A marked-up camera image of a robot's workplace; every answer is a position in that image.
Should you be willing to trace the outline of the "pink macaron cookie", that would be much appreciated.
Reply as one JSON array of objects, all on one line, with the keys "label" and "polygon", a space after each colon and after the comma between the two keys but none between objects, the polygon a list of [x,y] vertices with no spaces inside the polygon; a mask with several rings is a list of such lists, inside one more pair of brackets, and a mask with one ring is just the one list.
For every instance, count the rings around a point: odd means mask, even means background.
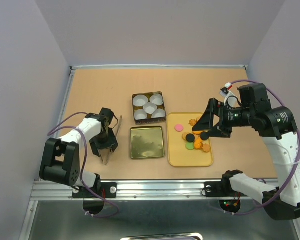
[{"label": "pink macaron cookie", "polygon": [[182,132],[184,130],[184,127],[182,124],[176,124],[174,126],[174,129],[177,131],[177,132]]}]

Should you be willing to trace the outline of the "orange swirl cookie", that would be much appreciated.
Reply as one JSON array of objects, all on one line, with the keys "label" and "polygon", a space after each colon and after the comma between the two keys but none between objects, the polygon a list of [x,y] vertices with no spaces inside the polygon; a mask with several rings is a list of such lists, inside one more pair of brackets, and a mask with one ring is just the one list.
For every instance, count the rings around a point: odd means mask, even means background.
[{"label": "orange swirl cookie", "polygon": [[189,120],[188,124],[193,127],[197,122],[198,121],[196,119],[191,119]]}]

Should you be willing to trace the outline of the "metal serving tongs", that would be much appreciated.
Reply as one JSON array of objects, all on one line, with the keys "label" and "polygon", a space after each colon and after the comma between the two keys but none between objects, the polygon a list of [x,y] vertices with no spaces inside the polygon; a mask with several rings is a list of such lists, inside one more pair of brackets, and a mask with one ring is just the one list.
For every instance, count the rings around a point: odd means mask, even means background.
[{"label": "metal serving tongs", "polygon": [[114,116],[114,118],[116,120],[116,124],[114,125],[114,127],[109,129],[111,134],[109,136],[110,143],[106,146],[105,149],[102,149],[100,152],[101,160],[105,166],[109,163],[111,154],[114,153],[119,146],[117,136],[122,126],[123,116],[120,115],[119,118]]}]

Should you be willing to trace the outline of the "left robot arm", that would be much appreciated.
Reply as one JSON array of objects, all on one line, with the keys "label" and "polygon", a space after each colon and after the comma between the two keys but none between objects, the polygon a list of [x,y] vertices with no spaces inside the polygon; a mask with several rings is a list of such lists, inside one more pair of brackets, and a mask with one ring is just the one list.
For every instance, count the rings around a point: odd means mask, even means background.
[{"label": "left robot arm", "polygon": [[98,114],[87,113],[78,126],[69,126],[69,133],[49,138],[44,146],[39,177],[76,189],[84,188],[90,197],[104,196],[100,176],[85,171],[80,164],[80,149],[87,157],[90,146],[92,153],[107,164],[110,153],[119,145],[114,129],[110,127],[113,119],[117,119],[114,112],[102,108]]}]

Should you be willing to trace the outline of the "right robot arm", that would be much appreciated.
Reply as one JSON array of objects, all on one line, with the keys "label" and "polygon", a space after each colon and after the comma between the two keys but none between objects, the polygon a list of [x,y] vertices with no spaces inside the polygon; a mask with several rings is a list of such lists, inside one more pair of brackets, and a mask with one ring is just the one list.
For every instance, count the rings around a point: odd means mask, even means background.
[{"label": "right robot arm", "polygon": [[192,127],[202,140],[230,138],[233,128],[250,127],[262,138],[272,158],[278,186],[248,177],[240,170],[229,170],[219,181],[210,181],[202,192],[208,198],[247,196],[276,221],[300,218],[300,131],[291,110],[284,104],[272,108],[264,84],[242,80],[239,96],[227,83],[220,93],[224,101],[211,98],[202,117]]}]

